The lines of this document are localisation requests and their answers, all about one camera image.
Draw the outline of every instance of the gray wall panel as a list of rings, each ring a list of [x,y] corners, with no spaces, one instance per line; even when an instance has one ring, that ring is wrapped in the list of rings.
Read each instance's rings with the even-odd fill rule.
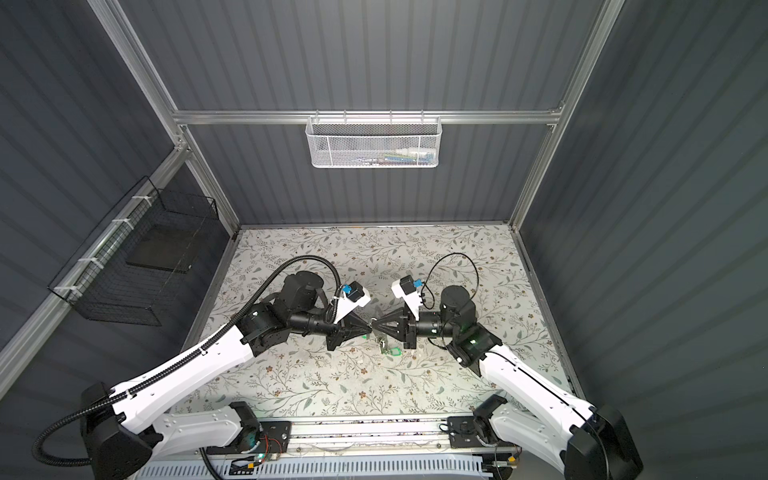
[[[0,2],[0,346],[172,147],[85,2]]]
[[[187,110],[548,109],[598,0],[132,0]]]
[[[187,168],[179,170],[167,189],[201,194]],[[81,392],[95,382],[114,385],[179,352],[229,241],[221,225],[209,240],[162,326],[92,322],[75,312],[67,315],[0,401],[0,435],[6,452],[0,478],[93,478],[87,467],[38,464],[31,457],[31,444],[42,429],[76,410]],[[77,424],[57,432],[46,447],[57,455],[85,454]]]
[[[0,110],[4,346],[67,258],[173,145],[85,1],[0,2]],[[168,188],[200,193],[185,167]],[[178,352],[226,243],[219,227],[162,327],[65,317],[0,401],[0,478],[93,478],[89,468],[38,464],[33,440],[78,407],[84,388],[132,378]],[[77,429],[57,432],[47,447],[83,456]]]
[[[546,129],[446,125],[436,168],[323,169],[303,127],[191,127],[244,224],[505,220]]]
[[[766,17],[628,2],[523,224],[576,373],[649,478],[763,474]]]

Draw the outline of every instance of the white cable tie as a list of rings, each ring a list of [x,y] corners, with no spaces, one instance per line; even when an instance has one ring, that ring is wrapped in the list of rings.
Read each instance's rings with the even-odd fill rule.
[[[55,287],[53,287],[53,290],[68,290],[70,292],[74,292],[74,293],[78,294],[79,296],[83,296],[83,294],[80,292],[80,286],[79,285],[55,286]]]
[[[96,264],[97,267],[99,267],[99,270],[104,269],[104,265],[100,261],[98,261],[98,258],[96,257],[81,258],[81,259],[78,259],[78,262],[93,262]]]
[[[152,197],[147,195],[134,195],[131,198],[141,198],[142,200],[146,200],[150,207],[152,206]]]
[[[127,224],[131,228],[131,230],[134,229],[134,226],[131,224],[130,218],[115,218],[114,220],[112,220],[112,222],[123,222]]]

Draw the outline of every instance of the floral tablecloth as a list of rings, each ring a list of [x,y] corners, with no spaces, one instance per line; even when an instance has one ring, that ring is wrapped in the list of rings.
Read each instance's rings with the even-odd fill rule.
[[[325,257],[343,282],[358,280],[365,286],[372,300],[357,313],[368,320],[402,306],[392,295],[393,280],[409,273],[425,279],[438,258],[463,252],[480,273],[474,298],[478,321],[528,365],[567,388],[506,226],[302,228],[244,230],[240,235],[204,336],[235,313],[278,265],[296,255]],[[332,296],[333,277],[324,265],[310,261],[287,271],[297,270],[318,273],[326,282],[326,294]],[[443,260],[429,281],[438,301],[442,288],[451,284],[474,291],[475,272],[461,256]],[[281,275],[267,292],[282,285]],[[391,339],[389,345],[399,343]],[[394,356],[382,354],[370,337],[327,352],[324,337],[292,335],[287,343],[192,392],[174,411],[217,409],[244,400],[259,417],[467,412],[495,392],[496,385],[459,367],[447,352],[425,339],[419,339],[417,349]]]

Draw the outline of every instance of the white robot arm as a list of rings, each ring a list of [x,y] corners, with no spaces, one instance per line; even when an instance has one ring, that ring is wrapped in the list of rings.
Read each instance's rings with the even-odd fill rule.
[[[278,273],[301,260],[318,260],[332,270],[336,295],[330,304],[322,290],[323,279],[309,271],[288,275],[279,293],[256,302]],[[316,307],[318,299],[322,308]],[[244,402],[206,412],[177,415],[166,411],[222,372],[284,343],[291,333],[324,335],[328,350],[370,333],[367,322],[353,312],[369,301],[368,290],[359,283],[342,286],[327,260],[312,255],[291,259],[229,322],[196,346],[111,389],[103,383],[86,389],[81,398],[84,408],[44,430],[32,454],[47,465],[90,465],[96,480],[122,480],[150,459],[177,452],[201,447],[255,452],[262,435],[267,442],[270,439]],[[50,434],[78,419],[87,458],[59,458],[42,448]]]
[[[496,384],[534,415],[493,395],[475,409],[470,422],[462,423],[471,423],[469,431],[452,433],[476,435],[486,445],[519,445],[568,480],[631,480],[640,474],[642,461],[618,411],[596,409],[525,365],[477,324],[475,304],[463,287],[446,287],[439,311],[419,312],[418,283],[411,276],[394,282],[392,291],[405,306],[374,320],[372,328],[402,341],[407,349],[415,348],[419,336],[450,337],[446,349],[461,366]]]

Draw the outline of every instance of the wire mesh basket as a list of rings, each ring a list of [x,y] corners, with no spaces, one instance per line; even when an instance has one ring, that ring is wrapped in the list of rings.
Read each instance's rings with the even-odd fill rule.
[[[48,289],[86,319],[159,326],[215,232],[215,200],[154,190],[126,218],[112,221],[118,227],[96,254],[77,260],[75,280],[62,284],[62,268]]]
[[[310,117],[306,139],[319,168],[437,167],[442,124],[429,121],[349,123]]]

